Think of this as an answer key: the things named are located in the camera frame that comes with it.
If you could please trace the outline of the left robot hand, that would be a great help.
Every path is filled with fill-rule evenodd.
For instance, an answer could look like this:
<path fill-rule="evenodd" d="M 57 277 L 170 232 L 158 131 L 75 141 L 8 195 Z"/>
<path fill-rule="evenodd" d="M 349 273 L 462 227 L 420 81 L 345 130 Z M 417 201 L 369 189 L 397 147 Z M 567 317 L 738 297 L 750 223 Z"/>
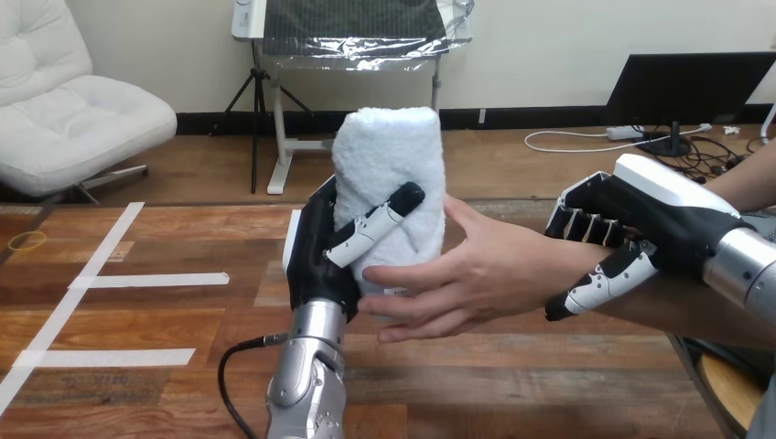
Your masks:
<path fill-rule="evenodd" d="M 338 305 L 350 322 L 361 299 L 350 265 L 397 229 L 425 197 L 420 186 L 406 182 L 388 199 L 338 229 L 334 221 L 336 178 L 330 177 L 289 223 L 284 270 L 291 308 L 324 299 Z"/>

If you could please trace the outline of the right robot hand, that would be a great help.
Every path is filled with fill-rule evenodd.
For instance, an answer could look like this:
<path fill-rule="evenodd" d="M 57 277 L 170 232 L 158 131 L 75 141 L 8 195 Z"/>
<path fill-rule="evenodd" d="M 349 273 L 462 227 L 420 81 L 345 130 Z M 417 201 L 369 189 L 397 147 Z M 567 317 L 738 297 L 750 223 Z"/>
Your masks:
<path fill-rule="evenodd" d="M 544 233 L 613 252 L 544 307 L 549 321 L 591 311 L 659 272 L 689 275 L 744 306 L 760 269 L 732 256 L 754 236 L 724 199 L 647 157 L 622 155 L 558 197 Z"/>

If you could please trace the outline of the person's hand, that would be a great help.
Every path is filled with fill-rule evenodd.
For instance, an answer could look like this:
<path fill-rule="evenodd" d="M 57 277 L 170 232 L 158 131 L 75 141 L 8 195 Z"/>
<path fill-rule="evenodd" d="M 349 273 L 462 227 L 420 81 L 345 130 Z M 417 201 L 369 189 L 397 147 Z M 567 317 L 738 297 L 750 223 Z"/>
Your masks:
<path fill-rule="evenodd" d="M 380 331 L 382 343 L 454 337 L 497 318 L 532 312 L 609 255 L 601 246 L 551 239 L 490 219 L 451 196 L 444 210 L 466 233 L 457 247 L 431 262 L 363 272 L 375 284 L 410 294 L 360 300 L 361 312 L 394 320 Z"/>

